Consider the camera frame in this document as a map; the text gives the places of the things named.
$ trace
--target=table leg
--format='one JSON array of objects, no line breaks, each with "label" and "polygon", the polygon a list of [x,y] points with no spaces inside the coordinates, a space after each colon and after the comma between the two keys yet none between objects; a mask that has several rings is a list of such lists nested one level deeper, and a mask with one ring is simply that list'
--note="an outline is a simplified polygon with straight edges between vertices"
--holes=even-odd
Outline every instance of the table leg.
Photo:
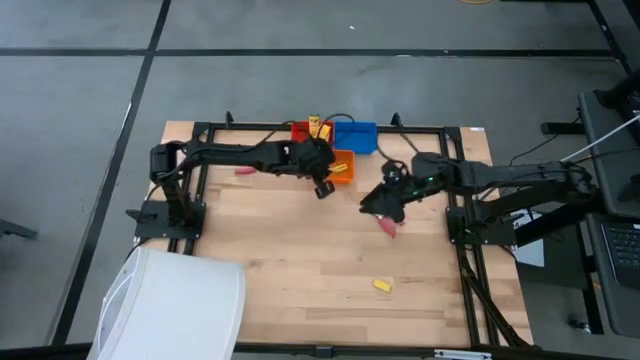
[{"label": "table leg", "polygon": [[582,237],[582,230],[580,225],[577,226],[578,231],[578,245],[580,246],[580,257],[582,258],[582,264],[584,266],[584,276],[586,277],[587,288],[582,290],[582,299],[584,300],[584,308],[587,312],[587,322],[589,323],[589,329],[591,334],[602,335],[604,334],[604,327],[602,326],[602,318],[600,317],[600,309],[598,308],[598,298],[596,297],[596,290],[593,285],[593,279],[591,273],[595,270],[595,264],[593,262],[593,256],[587,256],[587,251],[584,246],[584,239]]},{"label": "table leg", "polygon": [[0,219],[0,236],[2,235],[17,235],[27,239],[34,239],[38,233],[24,226]]}]

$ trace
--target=white cable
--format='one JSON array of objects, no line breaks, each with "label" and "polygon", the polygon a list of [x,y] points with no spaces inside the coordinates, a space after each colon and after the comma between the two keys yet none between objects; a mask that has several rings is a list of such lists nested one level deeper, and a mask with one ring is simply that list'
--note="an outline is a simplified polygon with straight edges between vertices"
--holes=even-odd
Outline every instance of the white cable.
[{"label": "white cable", "polygon": [[571,159],[572,157],[574,157],[574,156],[576,156],[576,155],[578,155],[578,154],[580,154],[580,153],[582,153],[582,152],[584,152],[584,151],[587,151],[587,150],[591,149],[592,147],[594,147],[594,146],[598,145],[599,143],[601,143],[601,142],[605,141],[608,137],[610,137],[611,135],[613,135],[613,134],[617,133],[618,131],[622,130],[623,128],[627,127],[629,124],[631,124],[632,122],[634,122],[634,121],[636,121],[636,120],[638,120],[638,119],[640,119],[640,115],[636,115],[633,119],[631,119],[631,120],[627,121],[626,123],[624,123],[624,124],[622,124],[622,125],[618,126],[618,127],[617,127],[617,128],[615,128],[615,129],[611,130],[607,135],[605,135],[605,136],[601,137],[600,139],[598,139],[598,140],[596,140],[596,141],[592,142],[591,144],[589,144],[589,145],[587,145],[587,146],[583,147],[582,149],[580,149],[580,150],[578,150],[578,151],[574,152],[573,154],[571,154],[571,155],[569,155],[569,156],[567,156],[567,157],[564,157],[564,158],[563,158],[562,160],[560,160],[560,161],[567,161],[567,160]]}]

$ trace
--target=desk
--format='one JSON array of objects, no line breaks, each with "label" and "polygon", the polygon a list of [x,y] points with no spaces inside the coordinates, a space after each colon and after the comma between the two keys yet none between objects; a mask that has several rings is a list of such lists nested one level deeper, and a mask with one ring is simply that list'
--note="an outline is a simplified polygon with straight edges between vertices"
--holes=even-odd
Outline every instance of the desk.
[{"label": "desk", "polygon": [[[622,125],[623,121],[618,112],[600,105],[593,92],[581,93],[578,96],[578,101],[589,143],[597,141]],[[640,217],[640,203],[637,201],[621,202],[617,199],[623,188],[629,183],[631,176],[640,174],[638,152],[631,151],[606,157],[597,156],[610,151],[633,149],[637,146],[638,144],[634,141],[629,129],[625,128],[591,149],[591,154],[595,157],[593,165],[602,189],[604,205],[607,213],[611,215]]]},{"label": "desk", "polygon": [[[189,140],[193,126],[168,122],[162,142]],[[253,144],[266,134],[216,130],[214,141]],[[482,129],[462,128],[461,135],[468,160],[490,163]],[[271,140],[288,137],[282,131]],[[438,136],[409,137],[423,151],[440,152]],[[413,155],[397,134],[380,134],[379,143],[391,157],[409,162]],[[377,153],[358,156],[355,182],[336,186],[324,200],[316,198],[308,180],[264,173],[236,176],[233,167],[209,167],[206,220],[194,255],[244,265],[247,298],[238,342],[470,345],[460,273],[444,217],[446,194],[408,205],[406,224],[395,239],[380,230],[374,217],[358,212],[360,199],[381,181],[383,163]],[[191,186],[195,193],[195,181]],[[157,192],[153,198],[162,196]],[[167,242],[155,239],[146,246],[164,250]],[[483,250],[493,300],[520,336],[532,342],[513,259],[497,247]],[[373,288],[374,278],[391,282],[393,292]],[[478,301],[475,310],[486,341]]]}]

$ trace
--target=keyboard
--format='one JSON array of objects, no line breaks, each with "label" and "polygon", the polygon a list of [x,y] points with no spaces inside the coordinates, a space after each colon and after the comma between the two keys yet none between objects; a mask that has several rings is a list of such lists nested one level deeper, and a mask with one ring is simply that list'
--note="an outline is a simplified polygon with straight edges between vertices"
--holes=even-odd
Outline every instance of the keyboard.
[{"label": "keyboard", "polygon": [[602,230],[616,281],[640,290],[640,224],[604,223]]}]

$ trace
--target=pink object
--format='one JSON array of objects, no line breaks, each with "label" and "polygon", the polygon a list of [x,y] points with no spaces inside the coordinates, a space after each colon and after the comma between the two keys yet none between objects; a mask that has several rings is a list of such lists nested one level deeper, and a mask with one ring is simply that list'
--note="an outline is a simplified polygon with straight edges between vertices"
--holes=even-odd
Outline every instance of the pink object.
[{"label": "pink object", "polygon": [[378,216],[378,224],[382,228],[382,231],[386,232],[391,238],[396,237],[396,223],[392,218],[386,216]]},{"label": "pink object", "polygon": [[249,175],[257,171],[258,170],[252,168],[251,166],[240,166],[234,170],[236,175]]}]

